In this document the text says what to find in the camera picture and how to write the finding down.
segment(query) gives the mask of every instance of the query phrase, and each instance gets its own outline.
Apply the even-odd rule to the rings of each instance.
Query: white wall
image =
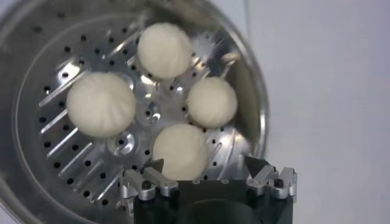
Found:
[[[389,223],[390,1],[248,9],[271,101],[266,157],[298,171],[296,223]]]

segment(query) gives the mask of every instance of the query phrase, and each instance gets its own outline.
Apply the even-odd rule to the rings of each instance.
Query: white steamed bun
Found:
[[[228,82],[218,77],[197,82],[190,89],[187,104],[190,116],[205,128],[225,125],[232,120],[238,107],[236,92]]]
[[[171,79],[183,74],[191,65],[190,38],[179,27],[158,23],[148,27],[138,43],[138,58],[155,77]]]
[[[162,174],[169,179],[194,180],[208,163],[206,137],[192,125],[168,127],[154,142],[153,159],[164,159]]]
[[[68,93],[68,115],[83,133],[112,137],[134,120],[135,98],[128,84],[110,73],[86,74]]]

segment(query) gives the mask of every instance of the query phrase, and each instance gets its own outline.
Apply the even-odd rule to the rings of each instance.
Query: bolt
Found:
[[[285,185],[284,181],[280,178],[274,180],[274,187],[283,188]]]

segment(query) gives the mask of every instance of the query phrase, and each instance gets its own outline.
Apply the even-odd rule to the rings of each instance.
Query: metal steamer tray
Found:
[[[192,67],[166,81],[145,71],[136,52],[143,30],[160,22],[180,26],[194,46]],[[67,116],[68,90],[90,71],[114,72],[135,93],[135,122],[119,136],[85,136]],[[0,74],[0,197],[20,223],[126,223],[119,174],[151,160],[163,128],[196,125],[185,98],[205,77],[228,80],[239,109],[224,127],[199,127],[211,158],[199,179],[246,179],[244,156],[263,156],[268,102],[260,69],[208,1],[20,0],[0,26]]]

